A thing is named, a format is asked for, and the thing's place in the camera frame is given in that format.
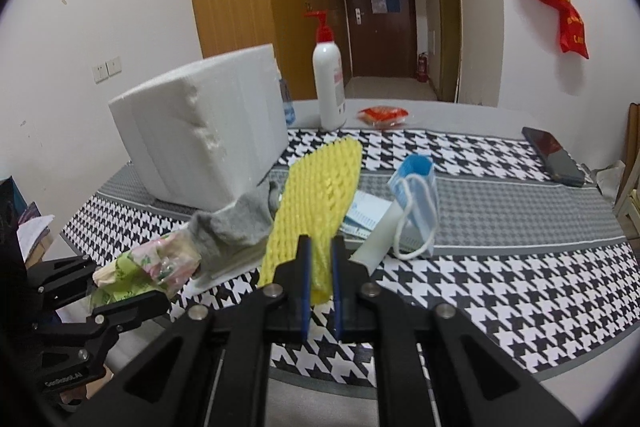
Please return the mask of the floral tissue pack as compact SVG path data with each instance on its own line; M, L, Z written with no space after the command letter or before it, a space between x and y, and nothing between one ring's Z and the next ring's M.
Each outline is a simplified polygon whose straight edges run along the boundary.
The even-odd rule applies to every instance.
M131 248L93 273L96 289L91 306L119 303L149 291L160 291L169 300L174 299L198 271L201 259L186 230Z

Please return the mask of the grey sock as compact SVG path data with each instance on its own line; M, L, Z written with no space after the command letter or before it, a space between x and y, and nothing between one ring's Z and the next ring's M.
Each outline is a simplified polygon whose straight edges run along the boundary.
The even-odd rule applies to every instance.
M241 251L265 242L278 209L279 187L269 180L224 209L194 212L186 228L205 271L214 271Z

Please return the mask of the blue face mask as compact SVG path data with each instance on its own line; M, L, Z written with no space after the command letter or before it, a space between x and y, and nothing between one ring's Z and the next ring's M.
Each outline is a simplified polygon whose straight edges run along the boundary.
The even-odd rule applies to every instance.
M428 156L410 155L404 159L387 183L402 213L393 239L394 256L408 261L424 255L431 256L439 226L438 193L434 162ZM418 248L403 253L401 237L407 225L418 231Z
M391 205L389 200L357 190L341 223L340 231L366 239Z

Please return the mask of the yellow foam net sleeve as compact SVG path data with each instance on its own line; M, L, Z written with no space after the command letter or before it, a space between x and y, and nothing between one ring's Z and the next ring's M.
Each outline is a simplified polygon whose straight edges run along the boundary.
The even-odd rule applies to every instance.
M352 138L323 145L290 168L274 217L258 284L274 282L277 267L296 256L298 239L311 239L311 295L314 305L332 296L331 241L352 205L361 169L362 146Z

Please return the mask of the paper sheet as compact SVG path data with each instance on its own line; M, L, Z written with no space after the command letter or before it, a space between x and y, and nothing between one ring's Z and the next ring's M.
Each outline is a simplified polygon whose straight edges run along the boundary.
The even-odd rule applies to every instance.
M18 226L17 239L20 244L24 261L27 261L41 239L49 232L49 225L54 220L53 215L40 216L23 222Z

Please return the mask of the white styrofoam box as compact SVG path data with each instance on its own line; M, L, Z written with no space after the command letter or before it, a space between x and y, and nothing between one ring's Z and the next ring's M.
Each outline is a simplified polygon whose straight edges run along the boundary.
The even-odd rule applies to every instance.
M164 202L217 211L253 190L288 146L270 44L165 72L108 104L137 175Z

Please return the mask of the black smartphone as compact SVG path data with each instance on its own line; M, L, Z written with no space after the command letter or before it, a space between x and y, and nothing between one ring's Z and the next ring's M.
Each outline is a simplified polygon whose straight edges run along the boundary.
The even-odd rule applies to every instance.
M522 135L533 147L553 182L574 187L585 184L585 173L550 132L523 127Z

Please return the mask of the red snack packet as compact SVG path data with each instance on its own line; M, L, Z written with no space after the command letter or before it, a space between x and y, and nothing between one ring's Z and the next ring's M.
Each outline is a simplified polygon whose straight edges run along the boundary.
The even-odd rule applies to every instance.
M401 107L378 105L361 109L357 118L375 129L388 129L405 124L410 116L408 110Z

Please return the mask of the small clear spray bottle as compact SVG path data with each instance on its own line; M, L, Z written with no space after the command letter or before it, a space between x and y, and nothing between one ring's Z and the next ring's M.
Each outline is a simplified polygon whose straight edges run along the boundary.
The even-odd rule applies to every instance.
M281 78L279 81L279 84L280 84L280 92L281 92L281 98L283 103L283 112L284 112L285 122L288 127L292 127L295 122L296 115L295 115L295 108L293 106L293 101L291 98L291 93L290 93L290 90L288 90L288 83L284 78Z

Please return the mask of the white pump lotion bottle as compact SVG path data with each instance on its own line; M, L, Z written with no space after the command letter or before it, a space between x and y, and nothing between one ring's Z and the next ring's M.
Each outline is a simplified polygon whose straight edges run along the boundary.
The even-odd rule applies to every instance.
M321 128L333 131L346 122L342 54L328 23L328 12L310 11L304 17L314 18L316 46L312 52L312 69L319 103Z

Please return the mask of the red fire extinguisher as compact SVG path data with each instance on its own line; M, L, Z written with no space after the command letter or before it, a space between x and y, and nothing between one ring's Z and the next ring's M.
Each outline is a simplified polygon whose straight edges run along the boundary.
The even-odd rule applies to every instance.
M416 79L422 83L427 83L427 81L430 80L430 73L428 72L428 55L424 52L418 55L418 62L416 63Z

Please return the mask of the dark brown entrance door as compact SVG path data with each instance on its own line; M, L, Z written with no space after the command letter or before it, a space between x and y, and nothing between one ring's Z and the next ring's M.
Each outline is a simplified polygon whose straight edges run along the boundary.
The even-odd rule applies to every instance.
M416 0L345 0L352 73L410 78L416 72Z

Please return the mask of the wall socket pair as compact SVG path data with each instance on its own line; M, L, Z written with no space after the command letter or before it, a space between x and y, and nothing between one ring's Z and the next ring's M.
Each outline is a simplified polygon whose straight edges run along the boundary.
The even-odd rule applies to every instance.
M122 61L119 56L111 58L104 63L93 66L92 75L95 83L100 83L108 78L119 75L122 72Z

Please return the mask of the side door frame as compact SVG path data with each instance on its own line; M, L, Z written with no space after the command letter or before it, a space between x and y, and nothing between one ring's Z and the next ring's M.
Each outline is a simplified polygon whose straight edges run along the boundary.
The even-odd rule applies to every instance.
M438 0L439 96L444 102L458 99L462 54L461 0Z

